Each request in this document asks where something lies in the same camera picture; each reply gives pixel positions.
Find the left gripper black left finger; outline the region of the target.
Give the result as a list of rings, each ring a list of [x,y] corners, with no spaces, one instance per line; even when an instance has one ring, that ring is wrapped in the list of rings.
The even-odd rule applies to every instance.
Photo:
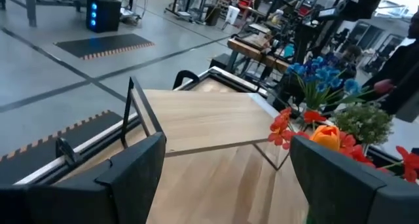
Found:
[[[145,224],[165,148],[157,132],[53,185],[0,187],[0,224]]]

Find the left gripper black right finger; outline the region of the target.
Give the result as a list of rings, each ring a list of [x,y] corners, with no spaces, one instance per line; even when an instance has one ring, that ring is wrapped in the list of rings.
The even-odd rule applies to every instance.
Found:
[[[301,136],[290,158],[315,224],[419,224],[419,185]]]

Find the orange tulip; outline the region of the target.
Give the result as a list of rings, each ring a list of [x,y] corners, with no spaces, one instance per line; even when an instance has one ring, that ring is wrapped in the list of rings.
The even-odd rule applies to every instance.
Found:
[[[321,125],[310,136],[310,140],[330,150],[338,151],[340,148],[340,130],[336,126]]]

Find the large red flower bunch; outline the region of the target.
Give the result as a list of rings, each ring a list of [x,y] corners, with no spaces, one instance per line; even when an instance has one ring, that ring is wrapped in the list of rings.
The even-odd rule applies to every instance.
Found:
[[[303,131],[294,131],[289,125],[290,118],[290,107],[280,111],[280,114],[275,117],[274,122],[270,125],[270,134],[268,136],[269,142],[283,147],[285,150],[290,149],[291,139],[293,137],[302,136],[310,140],[310,136],[314,133],[308,135]],[[403,146],[398,145],[395,149],[401,155],[401,160],[399,162],[392,162],[389,165],[377,166],[365,155],[362,146],[356,142],[351,134],[343,132],[339,127],[337,128],[340,130],[340,148],[337,152],[382,172],[388,172],[392,167],[401,166],[403,168],[403,175],[401,177],[408,182],[419,185],[419,155],[412,151],[407,151]]]

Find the dark pink tulip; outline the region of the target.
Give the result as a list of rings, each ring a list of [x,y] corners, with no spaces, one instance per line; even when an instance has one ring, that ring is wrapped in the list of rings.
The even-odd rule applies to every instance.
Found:
[[[339,105],[342,103],[364,103],[375,101],[386,94],[389,94],[396,86],[391,79],[384,79],[374,83],[372,86],[360,86],[353,80],[347,80],[344,85],[344,91],[347,96],[339,100],[335,100],[328,105]]]

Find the blue flower bunch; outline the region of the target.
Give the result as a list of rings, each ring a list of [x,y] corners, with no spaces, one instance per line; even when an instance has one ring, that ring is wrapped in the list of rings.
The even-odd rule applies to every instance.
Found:
[[[323,106],[331,106],[328,103],[332,103],[348,95],[344,91],[344,85],[350,79],[343,79],[340,76],[342,72],[338,75],[332,75],[324,71],[309,74],[302,65],[300,63],[290,65],[285,74],[293,80],[296,80],[304,95],[306,106],[309,109],[318,110]]]

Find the purple flower bunch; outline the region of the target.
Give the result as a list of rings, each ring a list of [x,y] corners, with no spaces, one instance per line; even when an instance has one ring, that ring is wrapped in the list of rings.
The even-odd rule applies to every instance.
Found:
[[[342,72],[339,65],[341,59],[335,53],[329,52],[323,56],[309,58],[302,66],[309,74],[326,72],[332,75],[338,75]]]

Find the white-flowered plant in black pot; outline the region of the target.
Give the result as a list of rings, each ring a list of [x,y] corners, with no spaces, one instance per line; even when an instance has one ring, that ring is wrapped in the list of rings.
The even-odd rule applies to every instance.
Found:
[[[356,104],[336,112],[333,122],[362,145],[381,145],[393,133],[393,116],[377,103]]]

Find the black hazard-striped floor mat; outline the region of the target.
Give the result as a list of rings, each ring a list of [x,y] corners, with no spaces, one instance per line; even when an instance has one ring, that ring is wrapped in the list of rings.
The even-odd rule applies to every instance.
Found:
[[[0,185],[12,185],[56,159],[56,140],[72,148],[120,122],[122,117],[106,110],[0,157]]]
[[[64,41],[55,43],[55,45],[77,58],[91,60],[139,48],[151,47],[154,43],[139,35],[129,33],[76,41]]]

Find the person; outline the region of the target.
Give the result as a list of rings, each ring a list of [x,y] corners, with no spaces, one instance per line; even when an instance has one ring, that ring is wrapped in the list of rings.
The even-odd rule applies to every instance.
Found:
[[[343,52],[340,63],[343,79],[353,79],[357,74],[356,61],[361,56],[362,49],[355,45],[350,45]]]
[[[361,97],[366,102],[388,95],[380,108],[389,115],[396,114],[419,91],[419,11],[410,20],[407,37],[414,42],[398,47],[382,69],[363,84],[371,91]],[[377,92],[374,86],[382,81],[393,88],[386,93]]]

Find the background wooden workbench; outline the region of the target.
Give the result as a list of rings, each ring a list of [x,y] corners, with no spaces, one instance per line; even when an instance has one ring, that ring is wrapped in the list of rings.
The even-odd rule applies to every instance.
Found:
[[[272,56],[267,56],[263,58],[263,55],[259,50],[250,47],[249,45],[246,45],[244,43],[241,43],[236,39],[229,39],[227,42],[227,46],[229,47],[229,49],[231,49],[232,53],[226,66],[226,70],[231,73],[233,72],[234,64],[238,54],[242,54],[246,58],[250,58],[252,60],[255,60],[256,62],[260,62],[264,64],[266,67],[277,69],[280,72],[284,72],[289,67],[288,63],[280,60],[279,58],[275,58]]]

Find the black computer tower with lights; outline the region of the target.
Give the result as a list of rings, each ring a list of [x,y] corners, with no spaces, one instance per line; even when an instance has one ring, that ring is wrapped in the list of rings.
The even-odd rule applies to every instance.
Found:
[[[120,8],[117,0],[86,0],[86,28],[95,33],[117,31]]]

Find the black waste bin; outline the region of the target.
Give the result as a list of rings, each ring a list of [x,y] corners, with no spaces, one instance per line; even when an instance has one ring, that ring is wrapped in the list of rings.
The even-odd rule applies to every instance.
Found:
[[[216,26],[220,17],[221,9],[216,6],[209,6],[207,9],[205,23],[207,26]]]

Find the white waste bin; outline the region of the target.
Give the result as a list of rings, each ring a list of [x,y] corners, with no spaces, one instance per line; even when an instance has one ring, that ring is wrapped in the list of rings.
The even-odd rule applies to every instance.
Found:
[[[227,24],[231,24],[233,25],[238,17],[240,13],[240,9],[238,7],[234,7],[232,5],[228,6],[228,11],[227,11],[227,15],[225,18],[225,22]]]

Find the black metal rig frame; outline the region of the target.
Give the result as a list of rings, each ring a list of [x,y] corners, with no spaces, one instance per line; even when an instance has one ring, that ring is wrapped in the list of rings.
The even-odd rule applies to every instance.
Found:
[[[185,86],[175,90],[187,90]],[[205,80],[191,87],[189,90],[199,90],[206,92],[235,92],[232,89],[223,86],[221,83],[215,81]],[[65,163],[64,158],[56,158],[48,164],[40,167],[32,174],[17,181],[15,185],[31,185],[41,183],[52,183],[60,179],[67,179],[79,172],[87,170],[98,163],[116,155],[119,152],[115,151],[116,146],[119,145],[121,137],[121,128],[123,121],[120,121],[108,129],[95,135],[88,141],[73,148],[74,152],[79,154],[79,161],[75,166],[69,166]],[[320,125],[334,126],[330,122],[321,121],[319,113],[303,113],[301,121],[296,121],[290,118],[289,125],[294,131],[303,131],[308,135],[314,132],[314,128]],[[187,153],[182,155],[168,155],[168,161],[164,163],[164,173],[173,173],[175,176],[180,176],[185,170],[191,168],[196,171],[203,171],[212,163],[216,163],[221,157],[230,158],[235,147],[227,147],[224,149],[217,149],[212,151],[204,151],[198,153]],[[262,143],[259,148],[261,155],[265,157],[268,162],[271,162],[275,167],[279,165],[279,159],[285,156],[285,149],[274,143],[267,141]]]

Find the wooden shelf with black frame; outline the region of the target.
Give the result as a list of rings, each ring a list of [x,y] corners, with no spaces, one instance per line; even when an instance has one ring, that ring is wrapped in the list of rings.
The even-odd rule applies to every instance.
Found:
[[[166,136],[168,155],[182,155],[267,141],[278,114],[256,93],[199,90],[145,90],[128,83],[128,109],[115,151],[156,132]]]

